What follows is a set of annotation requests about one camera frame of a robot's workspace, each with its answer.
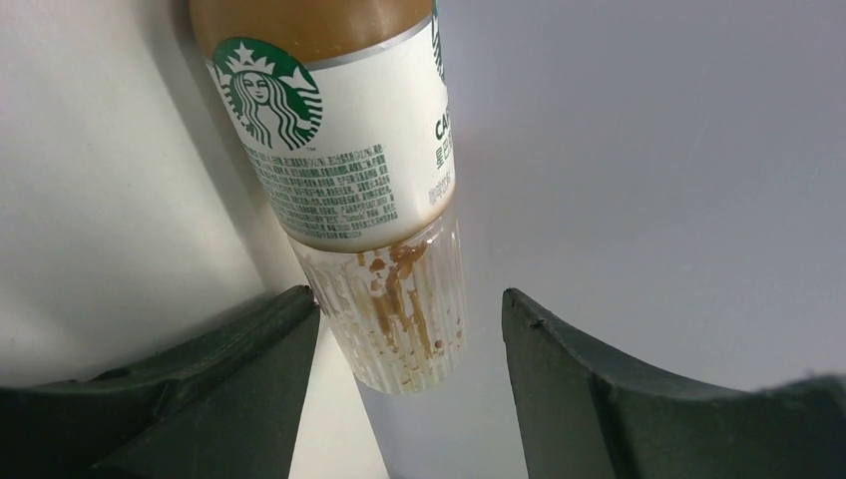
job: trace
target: starbucks logo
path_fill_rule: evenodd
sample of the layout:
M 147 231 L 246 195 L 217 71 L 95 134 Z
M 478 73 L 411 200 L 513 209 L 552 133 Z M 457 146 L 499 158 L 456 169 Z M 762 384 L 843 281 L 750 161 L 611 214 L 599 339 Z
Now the starbucks logo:
M 435 65 L 438 66 L 438 75 L 441 81 L 444 79 L 444 59 L 441 56 L 441 28 L 438 25 L 438 2 L 432 1 L 432 51 L 435 52 Z
M 308 71 L 278 48 L 251 38 L 225 40 L 211 75 L 237 128 L 271 149 L 297 150 L 320 129 L 320 91 Z

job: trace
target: white label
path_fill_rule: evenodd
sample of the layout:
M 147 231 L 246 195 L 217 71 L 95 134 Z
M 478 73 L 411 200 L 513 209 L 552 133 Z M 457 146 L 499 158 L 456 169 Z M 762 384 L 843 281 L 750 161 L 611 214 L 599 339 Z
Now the white label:
M 412 236 L 450 200 L 455 166 L 437 22 L 406 36 L 310 69 L 251 38 L 215 50 L 211 75 L 296 240 L 375 249 Z

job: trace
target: bottle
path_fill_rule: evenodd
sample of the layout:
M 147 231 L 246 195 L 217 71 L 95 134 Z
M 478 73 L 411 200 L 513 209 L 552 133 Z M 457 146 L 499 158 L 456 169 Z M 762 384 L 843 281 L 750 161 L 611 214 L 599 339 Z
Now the bottle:
M 355 375 L 437 384 L 465 344 L 432 0 L 192 0 L 195 35 Z

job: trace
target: silver stripe on label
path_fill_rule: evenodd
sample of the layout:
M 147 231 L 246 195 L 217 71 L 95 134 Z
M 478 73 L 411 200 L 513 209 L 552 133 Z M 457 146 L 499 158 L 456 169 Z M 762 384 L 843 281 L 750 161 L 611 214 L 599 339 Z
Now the silver stripe on label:
M 324 70 L 326 68 L 346 65 L 347 63 L 357 62 L 367 57 L 378 55 L 417 35 L 424 28 L 429 26 L 430 23 L 432 23 L 431 13 L 427 15 L 426 18 L 424 18 L 422 21 L 420 21 L 420 23 L 400 33 L 396 37 L 389 38 L 388 40 L 385 40 L 382 43 L 377 43 L 376 45 L 373 45 L 372 47 L 367 47 L 364 50 L 347 53 L 346 55 L 341 55 L 340 57 L 327 58 L 325 60 L 318 60 L 316 62 L 307 63 L 305 64 L 305 68 L 308 69 L 309 72 L 313 72 L 315 70 Z

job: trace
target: gray wall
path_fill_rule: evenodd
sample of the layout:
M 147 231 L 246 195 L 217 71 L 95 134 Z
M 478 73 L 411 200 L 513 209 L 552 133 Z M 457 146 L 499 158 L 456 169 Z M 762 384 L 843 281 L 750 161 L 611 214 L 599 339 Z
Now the gray wall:
M 441 8 L 471 352 L 363 391 L 393 479 L 526 477 L 508 286 L 700 380 L 846 371 L 846 2 Z

